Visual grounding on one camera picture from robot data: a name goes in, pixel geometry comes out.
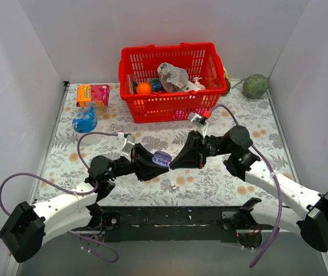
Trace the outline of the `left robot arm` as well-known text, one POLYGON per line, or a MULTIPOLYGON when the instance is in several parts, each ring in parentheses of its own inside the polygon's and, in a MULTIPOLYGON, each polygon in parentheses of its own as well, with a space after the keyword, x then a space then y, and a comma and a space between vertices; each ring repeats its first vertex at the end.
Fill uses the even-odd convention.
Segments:
POLYGON ((59 235, 80 227, 98 229, 104 219, 97 203, 114 189, 113 180, 129 174, 135 174, 140 181, 151 180, 168 172, 170 161, 169 154, 152 154, 141 144, 135 144, 131 153, 116 160, 96 156, 91 160, 89 176, 77 187, 34 205, 19 203, 8 214, 0 238, 16 262, 22 263, 59 235))

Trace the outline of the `blue earbud charging case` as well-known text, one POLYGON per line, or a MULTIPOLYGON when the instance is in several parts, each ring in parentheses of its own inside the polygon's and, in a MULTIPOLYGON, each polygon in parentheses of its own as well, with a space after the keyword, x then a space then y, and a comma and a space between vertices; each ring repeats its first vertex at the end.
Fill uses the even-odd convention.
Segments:
POLYGON ((170 168, 171 160, 171 155, 163 151, 155 151, 152 156, 152 162, 161 167, 170 168))

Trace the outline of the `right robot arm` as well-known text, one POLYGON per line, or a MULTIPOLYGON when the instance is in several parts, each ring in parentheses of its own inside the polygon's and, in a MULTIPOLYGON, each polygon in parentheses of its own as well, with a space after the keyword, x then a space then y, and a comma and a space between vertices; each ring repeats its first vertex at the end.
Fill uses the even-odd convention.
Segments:
POLYGON ((327 252, 328 191, 322 194, 282 174, 272 173, 261 155, 249 150, 252 145, 248 130, 240 125, 220 137, 191 131, 170 168, 203 168, 208 157, 229 155, 223 163, 232 176, 280 197, 286 206, 279 208, 253 197, 230 218, 224 219, 227 227, 251 229, 257 225, 275 225, 301 236, 315 250, 327 252))

